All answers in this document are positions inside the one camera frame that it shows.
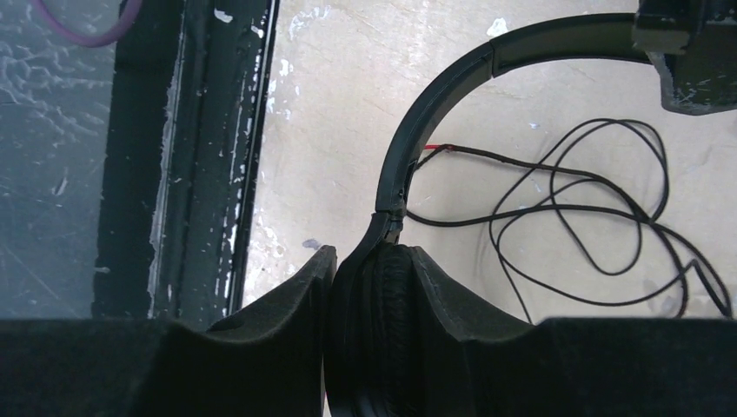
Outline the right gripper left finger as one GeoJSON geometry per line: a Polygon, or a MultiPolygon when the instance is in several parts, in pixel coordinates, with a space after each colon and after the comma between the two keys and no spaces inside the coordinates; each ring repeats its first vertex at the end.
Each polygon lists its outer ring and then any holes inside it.
{"type": "Polygon", "coordinates": [[[4,320],[4,416],[320,416],[336,251],[197,331],[170,320],[4,320]]]}

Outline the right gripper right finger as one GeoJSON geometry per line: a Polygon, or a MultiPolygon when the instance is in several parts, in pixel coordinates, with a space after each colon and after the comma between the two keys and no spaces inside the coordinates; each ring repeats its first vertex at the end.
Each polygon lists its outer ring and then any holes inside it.
{"type": "Polygon", "coordinates": [[[733,416],[736,324],[520,321],[412,248],[425,416],[733,416]]]}

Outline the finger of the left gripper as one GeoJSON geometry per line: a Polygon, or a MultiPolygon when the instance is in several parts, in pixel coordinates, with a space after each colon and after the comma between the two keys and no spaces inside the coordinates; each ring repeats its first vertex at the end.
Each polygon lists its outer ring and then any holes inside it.
{"type": "Polygon", "coordinates": [[[736,2],[643,0],[634,47],[661,80],[663,109],[688,116],[736,110],[736,2]]]}

